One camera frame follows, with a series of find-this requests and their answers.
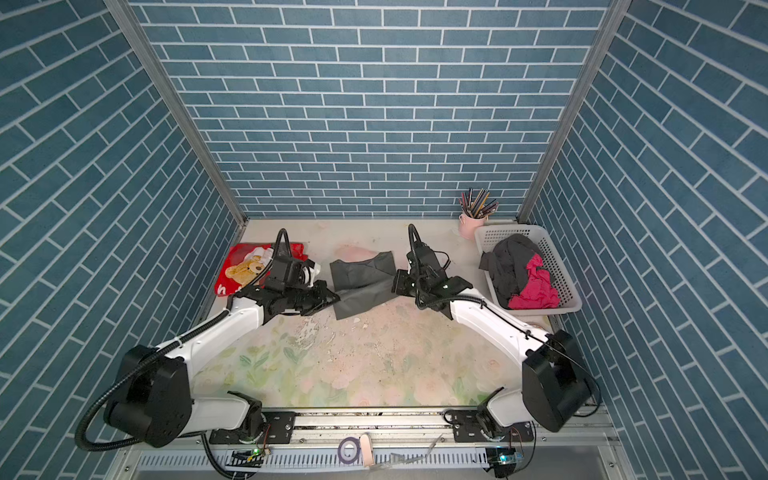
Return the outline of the grey t shirt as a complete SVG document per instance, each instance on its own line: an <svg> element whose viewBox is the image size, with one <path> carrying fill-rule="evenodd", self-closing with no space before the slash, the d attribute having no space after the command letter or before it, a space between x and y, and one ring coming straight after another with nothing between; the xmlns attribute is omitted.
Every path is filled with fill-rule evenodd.
<svg viewBox="0 0 768 480"><path fill-rule="evenodd" d="M333 290L340 298L333 305L337 320L355 317L397 297L393 292L397 269L391 251L357 262L336 260L330 264L330 272Z"/></svg>

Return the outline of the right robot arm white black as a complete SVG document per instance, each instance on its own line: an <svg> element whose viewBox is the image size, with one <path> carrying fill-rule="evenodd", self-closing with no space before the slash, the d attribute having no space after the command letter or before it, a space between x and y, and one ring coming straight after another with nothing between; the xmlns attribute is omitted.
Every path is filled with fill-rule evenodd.
<svg viewBox="0 0 768 480"><path fill-rule="evenodd" d="M492 305L464 278L448 276L436 252L419 239L406 258L409 268L396 273L393 292L480 334L519 371L518 387L500 387L478 406L477 422L487 437L528 421L557 432L589 399L598 398L597 385L567 332L551 334Z"/></svg>

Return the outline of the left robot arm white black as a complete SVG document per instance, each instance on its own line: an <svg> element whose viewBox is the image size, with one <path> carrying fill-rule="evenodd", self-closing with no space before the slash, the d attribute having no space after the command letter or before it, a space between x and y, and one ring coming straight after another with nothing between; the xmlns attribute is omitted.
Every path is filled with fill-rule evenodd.
<svg viewBox="0 0 768 480"><path fill-rule="evenodd" d="M283 290L240 289L222 312L192 330L157 347L131 349L105 397L105 423L153 447L214 430L230 431L242 443L258 440L266 430L261 401L234 390L219 397L197 396L195 376L272 318L311 316L339 300L323 281Z"/></svg>

